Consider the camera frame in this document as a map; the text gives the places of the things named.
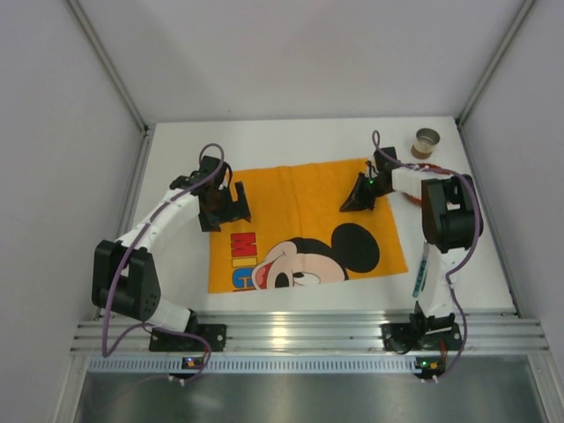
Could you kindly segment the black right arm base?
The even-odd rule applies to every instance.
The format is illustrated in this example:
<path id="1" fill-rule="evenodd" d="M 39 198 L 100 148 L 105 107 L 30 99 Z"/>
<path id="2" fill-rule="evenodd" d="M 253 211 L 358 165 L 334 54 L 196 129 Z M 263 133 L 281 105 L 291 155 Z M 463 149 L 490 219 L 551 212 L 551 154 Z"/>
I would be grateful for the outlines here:
<path id="1" fill-rule="evenodd" d="M 381 327 L 384 350 L 398 354 L 409 352 L 439 352 L 444 346 L 455 351 L 462 344 L 462 334 L 457 323 L 430 330 L 415 329 L 409 323 L 386 323 Z"/>

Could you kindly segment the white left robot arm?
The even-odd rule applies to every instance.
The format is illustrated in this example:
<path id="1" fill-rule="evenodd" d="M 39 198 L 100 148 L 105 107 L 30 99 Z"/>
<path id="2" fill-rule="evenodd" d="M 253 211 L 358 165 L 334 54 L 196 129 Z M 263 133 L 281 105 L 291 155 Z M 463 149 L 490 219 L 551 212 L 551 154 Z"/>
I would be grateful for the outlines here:
<path id="1" fill-rule="evenodd" d="M 221 158 L 204 155 L 199 169 L 176 177 L 146 217 L 115 241 L 94 250 L 92 302 L 99 308 L 153 327 L 187 332 L 196 313 L 163 296 L 156 254 L 190 221 L 204 233 L 237 220 L 251 220 L 244 184 Z"/>

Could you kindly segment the orange cartoon mouse towel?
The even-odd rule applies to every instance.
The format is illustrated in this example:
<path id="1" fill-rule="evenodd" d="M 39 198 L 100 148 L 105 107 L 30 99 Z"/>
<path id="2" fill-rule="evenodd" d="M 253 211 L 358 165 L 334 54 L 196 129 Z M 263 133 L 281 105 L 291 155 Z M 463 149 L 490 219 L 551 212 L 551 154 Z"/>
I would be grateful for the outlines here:
<path id="1" fill-rule="evenodd" d="M 209 293 L 319 286 L 407 272 L 390 202 L 341 211 L 363 159 L 235 172 L 250 220 L 210 236 Z"/>

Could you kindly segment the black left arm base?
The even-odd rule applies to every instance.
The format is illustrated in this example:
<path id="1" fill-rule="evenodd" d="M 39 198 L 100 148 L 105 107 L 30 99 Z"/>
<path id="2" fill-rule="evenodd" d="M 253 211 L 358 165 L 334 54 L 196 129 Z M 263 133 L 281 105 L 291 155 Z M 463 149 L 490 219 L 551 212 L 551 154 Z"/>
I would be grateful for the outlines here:
<path id="1" fill-rule="evenodd" d="M 222 352 L 226 345 L 225 324 L 203 323 L 188 337 L 152 329 L 149 351 L 153 353 Z"/>

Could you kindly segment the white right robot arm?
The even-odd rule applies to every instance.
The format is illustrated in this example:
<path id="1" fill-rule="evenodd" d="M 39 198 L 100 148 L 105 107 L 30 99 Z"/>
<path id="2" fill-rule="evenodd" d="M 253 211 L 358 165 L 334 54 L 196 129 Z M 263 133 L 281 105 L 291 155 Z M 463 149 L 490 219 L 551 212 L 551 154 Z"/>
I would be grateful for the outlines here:
<path id="1" fill-rule="evenodd" d="M 340 210 L 372 210 L 378 198 L 392 192 L 417 200 L 421 210 L 424 248 L 410 332 L 415 338 L 458 333 L 454 311 L 462 307 L 455 275 L 470 261 L 483 233 L 473 180 L 441 167 L 402 163 L 395 148 L 377 147 Z"/>

